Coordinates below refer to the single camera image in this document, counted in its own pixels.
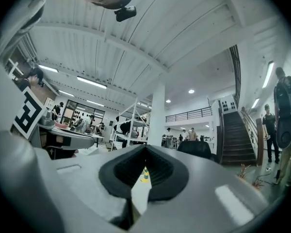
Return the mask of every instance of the gray floor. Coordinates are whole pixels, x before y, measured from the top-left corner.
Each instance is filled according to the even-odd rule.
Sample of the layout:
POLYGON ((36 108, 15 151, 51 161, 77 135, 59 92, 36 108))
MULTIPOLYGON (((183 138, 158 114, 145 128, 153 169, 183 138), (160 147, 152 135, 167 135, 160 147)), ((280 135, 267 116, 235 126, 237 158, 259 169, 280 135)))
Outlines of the gray floor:
MULTIPOLYGON (((245 180, 252 183, 258 176, 262 175, 259 179, 263 181, 263 186, 259 190, 269 203, 273 203, 280 195, 287 191, 287 188, 285 187, 287 177, 285 177, 279 185, 273 185, 277 170, 279 169, 279 164, 275 163, 274 153, 272 154, 272 158, 273 162, 268 163, 267 151, 264 151, 263 165, 250 166, 246 169, 245 176, 245 180)), ((225 168, 233 174, 238 174, 241 170, 240 166, 225 166, 225 168)))

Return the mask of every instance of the staircase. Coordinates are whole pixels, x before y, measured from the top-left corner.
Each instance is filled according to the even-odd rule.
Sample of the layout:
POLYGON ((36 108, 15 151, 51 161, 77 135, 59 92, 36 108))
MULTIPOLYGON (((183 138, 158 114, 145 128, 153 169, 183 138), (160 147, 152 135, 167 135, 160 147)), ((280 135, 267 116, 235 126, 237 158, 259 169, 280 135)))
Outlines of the staircase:
POLYGON ((245 125, 238 114, 224 115, 222 165, 255 165, 257 162, 245 125))

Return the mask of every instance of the yellow striped cone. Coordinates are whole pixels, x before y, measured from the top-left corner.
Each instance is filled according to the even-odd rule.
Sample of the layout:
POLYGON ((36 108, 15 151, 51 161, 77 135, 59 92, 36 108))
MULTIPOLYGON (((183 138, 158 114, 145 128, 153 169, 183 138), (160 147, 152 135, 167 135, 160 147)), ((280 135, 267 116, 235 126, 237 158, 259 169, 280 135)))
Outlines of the yellow striped cone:
POLYGON ((147 168, 144 168, 144 177, 141 179, 142 182, 148 183, 149 182, 149 171, 147 168))

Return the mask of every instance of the sign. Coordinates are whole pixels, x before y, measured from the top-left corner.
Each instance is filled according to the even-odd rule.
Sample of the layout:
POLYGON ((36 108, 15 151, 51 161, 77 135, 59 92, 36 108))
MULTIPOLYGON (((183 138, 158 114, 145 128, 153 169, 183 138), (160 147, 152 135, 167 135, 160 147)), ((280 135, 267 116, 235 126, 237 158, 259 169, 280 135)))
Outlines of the sign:
POLYGON ((29 87, 23 90, 23 94, 26 100, 13 124, 26 139, 29 139, 34 127, 43 115, 45 107, 29 87))

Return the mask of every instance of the black pants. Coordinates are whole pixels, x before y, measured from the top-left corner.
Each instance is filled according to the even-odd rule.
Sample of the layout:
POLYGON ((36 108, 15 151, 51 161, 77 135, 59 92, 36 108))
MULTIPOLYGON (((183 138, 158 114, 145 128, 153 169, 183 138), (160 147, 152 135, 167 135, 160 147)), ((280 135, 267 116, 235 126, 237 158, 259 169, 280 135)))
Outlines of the black pants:
POLYGON ((269 135, 271 138, 269 138, 267 140, 267 155, 268 158, 271 159, 272 158, 272 144, 274 146, 275 149, 275 158, 279 159, 279 149, 278 149, 278 145, 276 142, 276 133, 272 133, 269 135))

